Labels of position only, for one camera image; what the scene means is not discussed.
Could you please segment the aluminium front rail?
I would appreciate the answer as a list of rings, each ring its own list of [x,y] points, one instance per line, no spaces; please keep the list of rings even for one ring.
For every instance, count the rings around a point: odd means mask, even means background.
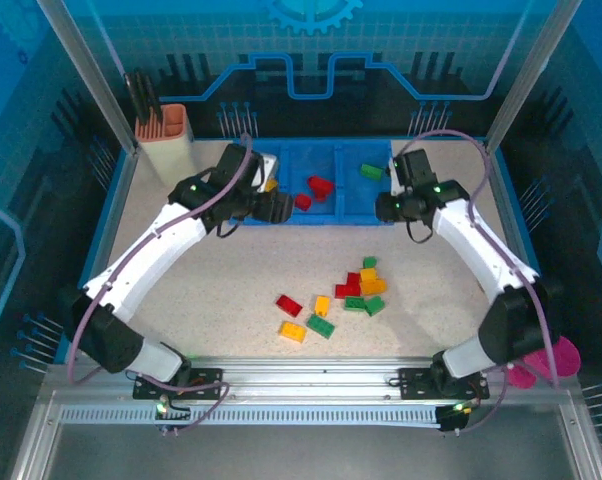
[[[382,405],[399,404],[388,381],[404,367],[427,368],[424,357],[257,358],[200,357],[194,367],[220,368],[230,384],[228,404]],[[63,365],[52,365],[37,400],[57,404],[123,404],[132,401],[132,382],[123,374],[100,372],[71,385]]]

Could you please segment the left aluminium frame post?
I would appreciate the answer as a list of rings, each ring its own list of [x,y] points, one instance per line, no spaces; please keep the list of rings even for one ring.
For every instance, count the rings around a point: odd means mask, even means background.
[[[137,150],[134,134],[105,76],[62,0],[36,0],[123,150]]]

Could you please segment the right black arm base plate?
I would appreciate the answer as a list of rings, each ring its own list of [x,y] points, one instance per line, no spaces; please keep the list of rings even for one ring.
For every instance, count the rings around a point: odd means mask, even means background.
[[[402,400],[487,400],[487,380],[479,373],[455,378],[443,361],[443,352],[432,358],[427,368],[400,368],[398,387]]]

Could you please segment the left controller board with LED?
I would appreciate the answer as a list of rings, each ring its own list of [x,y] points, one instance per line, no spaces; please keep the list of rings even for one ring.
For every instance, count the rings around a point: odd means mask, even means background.
[[[189,420],[191,418],[191,409],[187,407],[176,406],[172,399],[167,395],[161,395],[155,409],[155,420]],[[180,430],[178,425],[157,424],[158,431],[166,436],[171,433],[177,436]]]

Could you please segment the large pink plastic cup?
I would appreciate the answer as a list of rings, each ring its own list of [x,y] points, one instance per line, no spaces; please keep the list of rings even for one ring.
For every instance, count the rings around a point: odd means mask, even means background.
[[[577,347],[566,337],[560,336],[552,345],[557,377],[559,379],[576,375],[581,368],[581,356]],[[544,348],[530,353],[523,358],[528,369],[542,378],[551,381],[552,374],[547,352]]]

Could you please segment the left blue aluminium side rail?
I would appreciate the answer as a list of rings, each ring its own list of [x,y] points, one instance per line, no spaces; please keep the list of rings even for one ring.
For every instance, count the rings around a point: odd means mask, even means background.
[[[108,265],[118,225],[125,207],[139,155],[120,153],[104,204],[87,253],[83,270],[74,288],[82,287]]]

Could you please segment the beige orange utensil holder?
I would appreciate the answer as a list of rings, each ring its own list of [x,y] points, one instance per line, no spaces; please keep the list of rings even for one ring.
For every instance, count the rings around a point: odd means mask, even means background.
[[[150,110],[145,123],[135,121],[135,137],[153,170],[165,186],[196,173],[194,136],[182,104],[161,106],[162,120]]]

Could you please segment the right controller board with LED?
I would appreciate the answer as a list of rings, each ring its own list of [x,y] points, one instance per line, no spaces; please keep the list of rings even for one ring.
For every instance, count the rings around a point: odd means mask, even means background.
[[[436,423],[439,425],[438,430],[441,432],[457,432],[464,429],[468,425],[473,407],[472,401],[437,406],[435,417]]]

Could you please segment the controller board with led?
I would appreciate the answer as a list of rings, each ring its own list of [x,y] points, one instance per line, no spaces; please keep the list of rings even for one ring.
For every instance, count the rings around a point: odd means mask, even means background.
[[[167,395],[161,395],[155,409],[155,420],[189,420],[191,418],[191,409],[187,407],[176,406],[172,399]],[[177,436],[180,430],[178,425],[157,424],[158,431],[166,436],[171,433]]]
[[[464,429],[468,425],[473,407],[472,401],[437,406],[435,417],[436,423],[439,425],[438,430],[441,432],[457,432]]]

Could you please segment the small pink plastic cup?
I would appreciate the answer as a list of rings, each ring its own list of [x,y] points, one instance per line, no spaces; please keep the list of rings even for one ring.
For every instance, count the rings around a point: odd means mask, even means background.
[[[537,382],[537,377],[520,365],[507,367],[506,375],[508,385],[520,390],[531,389]]]

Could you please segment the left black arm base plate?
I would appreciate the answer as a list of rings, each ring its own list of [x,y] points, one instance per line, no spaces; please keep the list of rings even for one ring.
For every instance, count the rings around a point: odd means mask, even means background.
[[[223,370],[220,368],[194,368],[186,381],[187,387],[212,385],[212,388],[200,391],[165,390],[155,384],[137,376],[134,380],[132,398],[135,400],[159,400],[166,396],[170,400],[218,400],[221,396],[221,381]]]

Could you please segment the aluminium frame post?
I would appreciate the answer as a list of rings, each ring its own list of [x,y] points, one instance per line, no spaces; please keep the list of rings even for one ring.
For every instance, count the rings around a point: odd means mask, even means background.
[[[62,0],[36,0],[123,150],[137,150],[134,134],[105,76]]]
[[[486,151],[496,152],[583,0],[556,0],[485,137]]]

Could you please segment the blue three-compartment plastic tray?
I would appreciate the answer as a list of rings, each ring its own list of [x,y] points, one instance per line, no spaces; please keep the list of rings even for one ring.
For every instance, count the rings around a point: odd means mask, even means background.
[[[324,202],[311,199],[308,210],[294,208],[287,226],[354,225],[378,226],[375,201],[390,189],[390,178],[364,176],[365,165],[384,170],[392,155],[391,142],[380,139],[258,139],[262,154],[278,159],[276,180],[280,190],[293,197],[313,197],[308,184],[312,176],[334,184]]]

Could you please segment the right blue aluminium side rail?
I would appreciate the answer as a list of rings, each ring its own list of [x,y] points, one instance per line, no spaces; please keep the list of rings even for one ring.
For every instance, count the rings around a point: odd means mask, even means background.
[[[483,163],[485,172],[475,193],[481,197],[485,189],[491,189],[506,244],[521,262],[513,270],[514,279],[506,290],[513,290],[516,297],[524,300],[532,324],[539,328],[546,326],[554,343],[561,329],[562,287],[557,280],[541,275],[512,176],[501,150],[488,155]]]

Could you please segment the blue aluminium side rail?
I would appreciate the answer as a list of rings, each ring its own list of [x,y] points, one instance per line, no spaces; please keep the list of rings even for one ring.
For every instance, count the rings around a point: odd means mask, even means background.
[[[118,225],[125,207],[139,155],[120,153],[104,204],[87,253],[83,270],[74,288],[82,287],[108,265]]]
[[[488,155],[483,163],[485,172],[475,193],[481,197],[485,189],[491,189],[506,244],[521,262],[513,270],[514,279],[506,290],[513,290],[516,297],[524,300],[532,324],[539,328],[546,326],[554,343],[561,329],[562,287],[557,280],[541,275],[512,176],[501,150]]]

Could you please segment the grey aluminium front frame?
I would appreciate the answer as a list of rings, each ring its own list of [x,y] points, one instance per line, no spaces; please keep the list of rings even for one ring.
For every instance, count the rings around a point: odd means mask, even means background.
[[[399,426],[73,425],[33,414],[9,480],[602,480],[580,410],[508,406],[458,435]]]

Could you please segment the right aluminium frame post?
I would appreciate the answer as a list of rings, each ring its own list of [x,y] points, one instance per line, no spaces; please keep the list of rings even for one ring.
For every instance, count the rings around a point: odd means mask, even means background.
[[[556,0],[485,137],[486,151],[496,152],[583,0]]]

